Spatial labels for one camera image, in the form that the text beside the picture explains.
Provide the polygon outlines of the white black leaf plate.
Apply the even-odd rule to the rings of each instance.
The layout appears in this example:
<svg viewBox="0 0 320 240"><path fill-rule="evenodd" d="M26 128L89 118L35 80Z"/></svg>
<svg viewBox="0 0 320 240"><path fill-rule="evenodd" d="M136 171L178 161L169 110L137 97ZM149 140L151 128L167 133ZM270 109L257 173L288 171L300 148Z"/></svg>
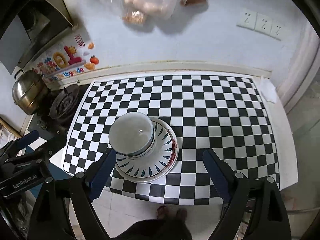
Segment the white black leaf plate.
<svg viewBox="0 0 320 240"><path fill-rule="evenodd" d="M157 117L150 118L155 131L155 142L139 158L118 154L115 169L126 180L147 184L166 176L178 158L177 137L172 128Z"/></svg>

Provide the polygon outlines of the white triple wall socket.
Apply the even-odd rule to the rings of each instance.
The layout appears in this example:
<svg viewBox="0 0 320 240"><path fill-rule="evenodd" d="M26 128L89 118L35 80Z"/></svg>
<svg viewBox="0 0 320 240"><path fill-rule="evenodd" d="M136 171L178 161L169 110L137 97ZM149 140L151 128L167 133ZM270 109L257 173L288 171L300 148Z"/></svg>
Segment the white triple wall socket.
<svg viewBox="0 0 320 240"><path fill-rule="evenodd" d="M236 26L267 35L279 41L283 40L286 35L285 25L269 16L249 9L240 11Z"/></svg>

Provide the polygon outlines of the bag of brown nuts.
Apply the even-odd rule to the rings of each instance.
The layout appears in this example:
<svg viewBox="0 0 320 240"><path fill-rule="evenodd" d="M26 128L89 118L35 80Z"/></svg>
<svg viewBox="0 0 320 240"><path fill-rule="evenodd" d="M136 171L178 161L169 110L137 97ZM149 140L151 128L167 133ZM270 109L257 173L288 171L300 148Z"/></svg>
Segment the bag of brown nuts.
<svg viewBox="0 0 320 240"><path fill-rule="evenodd" d="M146 13L134 8L126 8L122 20L127 24L144 25L148 16Z"/></svg>

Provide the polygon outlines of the plain white bowl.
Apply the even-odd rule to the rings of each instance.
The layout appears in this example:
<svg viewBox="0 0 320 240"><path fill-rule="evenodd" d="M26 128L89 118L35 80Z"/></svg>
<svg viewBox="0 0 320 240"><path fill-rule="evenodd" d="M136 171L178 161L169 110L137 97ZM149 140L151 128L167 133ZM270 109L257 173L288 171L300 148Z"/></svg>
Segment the plain white bowl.
<svg viewBox="0 0 320 240"><path fill-rule="evenodd" d="M111 126L109 144L117 153L138 158L155 143L155 130L151 119L139 112L120 116Z"/></svg>

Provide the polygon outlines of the steel steamer pot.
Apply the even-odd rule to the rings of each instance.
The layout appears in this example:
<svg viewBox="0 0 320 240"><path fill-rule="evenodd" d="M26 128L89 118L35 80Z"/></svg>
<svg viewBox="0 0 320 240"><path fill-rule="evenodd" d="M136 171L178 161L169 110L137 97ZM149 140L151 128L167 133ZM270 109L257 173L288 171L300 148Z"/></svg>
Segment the steel steamer pot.
<svg viewBox="0 0 320 240"><path fill-rule="evenodd" d="M49 93L42 77L43 74L37 74L33 70L24 72L22 69L19 69L14 75L12 98L14 103L27 115L33 115L39 108L42 99Z"/></svg>

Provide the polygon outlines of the white folded cloth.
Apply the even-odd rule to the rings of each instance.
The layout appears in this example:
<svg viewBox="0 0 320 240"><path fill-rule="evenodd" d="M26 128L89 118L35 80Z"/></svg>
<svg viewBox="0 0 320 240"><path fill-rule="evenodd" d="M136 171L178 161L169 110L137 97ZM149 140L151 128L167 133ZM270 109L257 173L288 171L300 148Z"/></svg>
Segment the white folded cloth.
<svg viewBox="0 0 320 240"><path fill-rule="evenodd" d="M261 77L260 79L260 91L262 96L267 102L276 103L277 102L277 92L276 88L270 79Z"/></svg>

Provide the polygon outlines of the steel range hood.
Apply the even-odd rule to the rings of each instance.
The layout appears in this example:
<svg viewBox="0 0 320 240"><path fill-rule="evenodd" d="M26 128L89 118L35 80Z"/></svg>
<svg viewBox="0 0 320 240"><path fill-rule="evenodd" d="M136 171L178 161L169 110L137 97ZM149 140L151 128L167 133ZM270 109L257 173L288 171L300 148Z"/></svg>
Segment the steel range hood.
<svg viewBox="0 0 320 240"><path fill-rule="evenodd" d="M1 0L1 64L24 68L72 27L63 0Z"/></svg>

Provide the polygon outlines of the black gas stove burner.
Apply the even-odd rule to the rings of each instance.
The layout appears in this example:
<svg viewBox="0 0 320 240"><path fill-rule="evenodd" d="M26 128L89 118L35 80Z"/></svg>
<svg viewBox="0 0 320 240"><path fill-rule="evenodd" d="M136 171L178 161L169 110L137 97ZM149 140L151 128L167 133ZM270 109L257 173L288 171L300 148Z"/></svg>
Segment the black gas stove burner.
<svg viewBox="0 0 320 240"><path fill-rule="evenodd" d="M55 98L49 112L53 120L64 120L76 107L80 87L76 84L65 87Z"/></svg>

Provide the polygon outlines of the person's sandalled foot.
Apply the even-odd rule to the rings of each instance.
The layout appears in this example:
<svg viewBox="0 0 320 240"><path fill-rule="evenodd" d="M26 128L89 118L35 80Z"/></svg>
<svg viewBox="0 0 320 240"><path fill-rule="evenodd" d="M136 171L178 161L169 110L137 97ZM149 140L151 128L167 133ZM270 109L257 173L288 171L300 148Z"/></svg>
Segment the person's sandalled foot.
<svg viewBox="0 0 320 240"><path fill-rule="evenodd" d="M168 218L168 208L165 205L160 206L156 211L156 218L157 219L165 219Z"/></svg>

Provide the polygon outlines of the black glass stove top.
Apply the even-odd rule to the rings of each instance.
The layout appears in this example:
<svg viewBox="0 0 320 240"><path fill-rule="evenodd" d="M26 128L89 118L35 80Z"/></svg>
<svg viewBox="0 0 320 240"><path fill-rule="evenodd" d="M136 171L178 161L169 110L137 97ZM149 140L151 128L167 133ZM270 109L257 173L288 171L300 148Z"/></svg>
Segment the black glass stove top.
<svg viewBox="0 0 320 240"><path fill-rule="evenodd" d="M50 90L33 115L27 131L38 131L42 139L67 135L76 110L88 85L72 84L60 90Z"/></svg>

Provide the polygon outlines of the colourful wall sticker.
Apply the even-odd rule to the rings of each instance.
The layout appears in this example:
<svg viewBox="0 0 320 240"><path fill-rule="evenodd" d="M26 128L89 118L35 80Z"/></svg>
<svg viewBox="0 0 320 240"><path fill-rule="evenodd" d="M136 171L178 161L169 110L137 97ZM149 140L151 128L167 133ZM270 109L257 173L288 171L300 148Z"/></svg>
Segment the colourful wall sticker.
<svg viewBox="0 0 320 240"><path fill-rule="evenodd" d="M99 63L95 44L87 36L76 33L51 46L28 69L50 83L93 71Z"/></svg>

